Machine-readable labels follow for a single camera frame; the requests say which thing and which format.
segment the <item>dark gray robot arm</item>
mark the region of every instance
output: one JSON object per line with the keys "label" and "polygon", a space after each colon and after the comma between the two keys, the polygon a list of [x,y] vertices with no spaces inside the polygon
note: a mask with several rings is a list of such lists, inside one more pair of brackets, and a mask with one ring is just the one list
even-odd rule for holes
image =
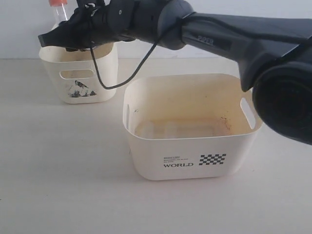
{"label": "dark gray robot arm", "polygon": [[312,144],[312,20],[199,14],[184,0],[111,0],[80,4],[39,36],[41,46],[85,50],[116,41],[191,45],[237,62],[241,88],[279,134]]}

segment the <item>white wall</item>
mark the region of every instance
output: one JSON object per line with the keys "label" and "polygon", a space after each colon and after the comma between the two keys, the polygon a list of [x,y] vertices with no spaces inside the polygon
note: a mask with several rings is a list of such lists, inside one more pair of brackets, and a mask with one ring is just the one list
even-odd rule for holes
{"label": "white wall", "polygon": [[[312,18],[312,0],[189,0],[202,13],[246,16]],[[54,23],[48,0],[1,0],[0,59],[38,58],[37,35]],[[119,43],[119,57],[141,58],[150,45],[139,41]],[[157,48],[152,58],[210,57],[187,46],[180,51]]]}

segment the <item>cream storage bin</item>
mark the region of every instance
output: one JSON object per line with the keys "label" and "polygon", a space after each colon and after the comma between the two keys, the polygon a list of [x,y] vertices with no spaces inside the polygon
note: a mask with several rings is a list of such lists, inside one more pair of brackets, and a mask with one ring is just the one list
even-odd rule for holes
{"label": "cream storage bin", "polygon": [[[94,50],[102,82],[117,84],[118,55],[114,43]],[[97,77],[90,51],[67,52],[60,47],[41,48],[39,56],[61,100],[70,104],[104,102],[116,90],[105,90]]]}
{"label": "cream storage bin", "polygon": [[168,180],[235,173],[262,121],[238,78],[209,74],[134,81],[123,124],[138,173]]}

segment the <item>white table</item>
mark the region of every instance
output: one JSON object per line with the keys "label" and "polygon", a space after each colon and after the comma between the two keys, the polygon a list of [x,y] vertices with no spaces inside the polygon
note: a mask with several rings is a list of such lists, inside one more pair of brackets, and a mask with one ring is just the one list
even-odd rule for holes
{"label": "white table", "polygon": [[[137,63],[121,60],[120,80]],[[209,72],[237,67],[156,59],[138,77]],[[0,60],[0,81],[0,234],[312,233],[310,146],[264,127],[233,176],[148,181],[129,155],[124,87],[67,105],[39,60]]]}

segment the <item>black checkered pattern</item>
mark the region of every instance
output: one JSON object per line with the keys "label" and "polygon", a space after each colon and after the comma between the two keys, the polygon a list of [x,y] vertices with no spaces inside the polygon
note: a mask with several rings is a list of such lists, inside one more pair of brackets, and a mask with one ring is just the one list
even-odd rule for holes
{"label": "black checkered pattern", "polygon": [[224,164],[224,160],[225,160],[225,156],[226,154],[223,154],[223,155],[201,155],[200,156],[200,163],[199,165],[202,166],[202,165],[222,165]]}

